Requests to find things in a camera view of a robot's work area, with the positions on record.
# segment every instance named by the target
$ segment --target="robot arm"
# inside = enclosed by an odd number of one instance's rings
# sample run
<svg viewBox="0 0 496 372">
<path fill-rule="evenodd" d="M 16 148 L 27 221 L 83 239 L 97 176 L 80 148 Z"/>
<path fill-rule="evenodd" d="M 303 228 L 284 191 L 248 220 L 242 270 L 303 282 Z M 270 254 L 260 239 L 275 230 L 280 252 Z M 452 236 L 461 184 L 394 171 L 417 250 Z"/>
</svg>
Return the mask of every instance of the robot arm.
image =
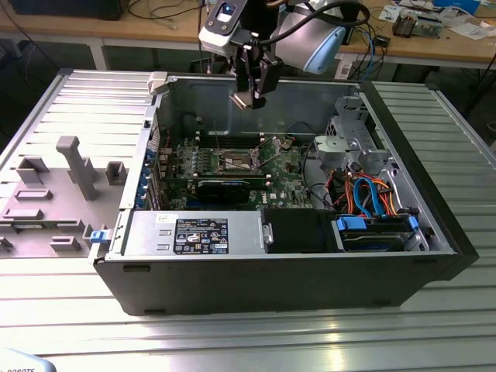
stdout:
<svg viewBox="0 0 496 372">
<path fill-rule="evenodd" d="M 284 11 L 280 5 L 286 5 Z M 334 8 L 341 9 L 342 19 L 325 14 Z M 357 20 L 359 12 L 364 19 Z M 288 5 L 287 0 L 221 0 L 198 37 L 206 50 L 233 59 L 236 93 L 231 99 L 241 109 L 259 109 L 265 94 L 277 87 L 283 60 L 321 74 L 332 63 L 346 29 L 369 18 L 367 7 L 349 0 L 317 11 Z"/>
</svg>

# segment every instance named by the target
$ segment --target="motherboard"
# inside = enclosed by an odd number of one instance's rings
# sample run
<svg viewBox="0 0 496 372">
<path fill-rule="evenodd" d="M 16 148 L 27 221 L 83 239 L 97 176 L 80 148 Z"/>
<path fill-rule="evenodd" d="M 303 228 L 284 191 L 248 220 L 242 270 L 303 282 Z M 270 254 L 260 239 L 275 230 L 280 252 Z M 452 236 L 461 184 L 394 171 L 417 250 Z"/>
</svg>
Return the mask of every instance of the motherboard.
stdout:
<svg viewBox="0 0 496 372">
<path fill-rule="evenodd" d="M 311 208 L 302 161 L 290 136 L 183 139 L 160 150 L 162 209 Z"/>
</svg>

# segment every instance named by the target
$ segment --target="power supply label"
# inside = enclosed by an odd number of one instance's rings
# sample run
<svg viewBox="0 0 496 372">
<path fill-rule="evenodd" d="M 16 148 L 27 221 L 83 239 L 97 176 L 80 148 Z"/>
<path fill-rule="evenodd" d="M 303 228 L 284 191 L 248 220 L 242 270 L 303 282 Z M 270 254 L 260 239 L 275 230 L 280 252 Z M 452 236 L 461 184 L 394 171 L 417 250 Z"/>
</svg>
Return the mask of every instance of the power supply label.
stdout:
<svg viewBox="0 0 496 372">
<path fill-rule="evenodd" d="M 227 219 L 178 219 L 174 236 L 174 253 L 229 253 L 227 232 Z"/>
</svg>

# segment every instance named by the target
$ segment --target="wooden workbench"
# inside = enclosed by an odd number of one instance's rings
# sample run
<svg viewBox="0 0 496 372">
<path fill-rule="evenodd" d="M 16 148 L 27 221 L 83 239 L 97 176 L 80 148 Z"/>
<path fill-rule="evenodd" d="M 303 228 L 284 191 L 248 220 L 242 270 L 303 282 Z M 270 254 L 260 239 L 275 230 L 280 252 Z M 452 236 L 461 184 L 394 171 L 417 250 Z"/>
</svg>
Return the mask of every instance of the wooden workbench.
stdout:
<svg viewBox="0 0 496 372">
<path fill-rule="evenodd" d="M 175 0 L 150 0 L 155 8 L 160 5 L 174 4 Z M 470 40 L 453 31 L 444 29 L 438 39 L 414 36 L 403 39 L 392 35 L 392 23 L 379 21 L 380 9 L 389 4 L 387 0 L 364 0 L 373 13 L 370 24 L 377 33 L 391 38 L 386 61 L 395 63 L 427 64 L 432 66 L 483 68 L 494 56 L 496 38 Z M 173 14 L 194 8 L 195 0 L 185 0 L 183 4 L 158 11 L 160 15 Z M 16 15 L 8 6 L 8 11 L 16 22 L 35 40 L 85 43 L 90 46 L 98 69 L 106 69 L 104 45 L 131 47 L 154 47 L 164 49 L 198 48 L 196 10 L 174 17 L 172 22 L 138 19 L 126 12 L 120 21 L 98 19 L 53 17 L 41 15 Z M 133 7 L 133 11 L 149 16 L 146 0 Z M 482 8 L 477 16 L 496 16 L 496 11 Z M 0 37 L 21 40 L 17 28 L 3 12 L 0 12 Z M 355 33 L 352 43 L 342 46 L 338 58 L 355 60 L 367 52 L 367 46 L 359 33 Z"/>
</svg>

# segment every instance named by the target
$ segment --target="green circuit board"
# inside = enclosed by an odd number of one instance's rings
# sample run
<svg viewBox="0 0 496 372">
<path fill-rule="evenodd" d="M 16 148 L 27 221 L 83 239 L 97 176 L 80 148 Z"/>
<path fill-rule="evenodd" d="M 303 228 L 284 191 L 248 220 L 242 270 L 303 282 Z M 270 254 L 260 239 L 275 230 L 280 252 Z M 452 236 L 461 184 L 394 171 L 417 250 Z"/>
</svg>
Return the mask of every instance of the green circuit board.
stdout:
<svg viewBox="0 0 496 372">
<path fill-rule="evenodd" d="M 305 186 L 300 174 L 302 162 L 300 148 L 289 146 L 291 141 L 284 137 L 269 140 L 269 143 L 264 144 L 257 151 L 255 161 L 258 162 L 259 167 L 249 169 L 246 159 L 250 158 L 250 149 L 198 148 L 193 140 L 186 139 L 173 148 L 167 164 L 168 173 L 165 174 L 166 177 L 162 177 L 163 189 L 167 194 L 166 208 L 170 210 L 311 208 L 312 204 L 304 193 Z M 284 141 L 286 141 L 285 149 L 281 147 Z M 249 182 L 252 185 L 250 198 L 243 204 L 203 205 L 195 197 L 198 182 L 201 180 Z"/>
</svg>

